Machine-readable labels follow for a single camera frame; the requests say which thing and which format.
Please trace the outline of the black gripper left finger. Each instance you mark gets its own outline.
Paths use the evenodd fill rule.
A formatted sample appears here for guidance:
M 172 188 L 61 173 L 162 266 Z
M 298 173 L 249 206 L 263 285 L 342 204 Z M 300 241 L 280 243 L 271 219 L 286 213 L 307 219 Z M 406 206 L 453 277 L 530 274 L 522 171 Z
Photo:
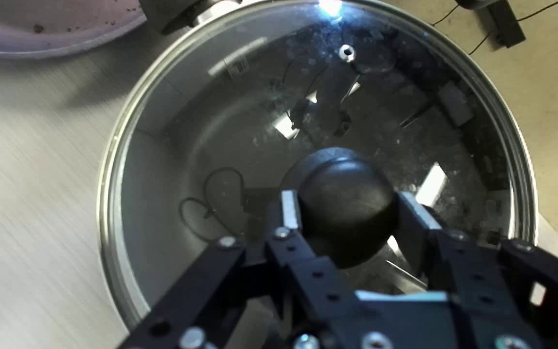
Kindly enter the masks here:
M 311 338 L 323 349 L 356 347 L 356 297 L 304 241 L 294 190 L 278 194 L 259 243 L 207 246 L 118 349 L 222 347 L 245 303 L 263 297 L 286 326 L 288 345 Z

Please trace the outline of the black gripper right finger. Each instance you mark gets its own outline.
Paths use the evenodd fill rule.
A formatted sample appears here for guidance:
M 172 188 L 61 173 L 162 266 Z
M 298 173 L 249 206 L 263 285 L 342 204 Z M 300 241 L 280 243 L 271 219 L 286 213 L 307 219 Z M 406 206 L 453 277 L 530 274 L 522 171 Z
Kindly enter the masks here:
M 451 299 L 460 349 L 558 349 L 558 256 L 521 239 L 482 246 L 397 194 L 398 244 Z

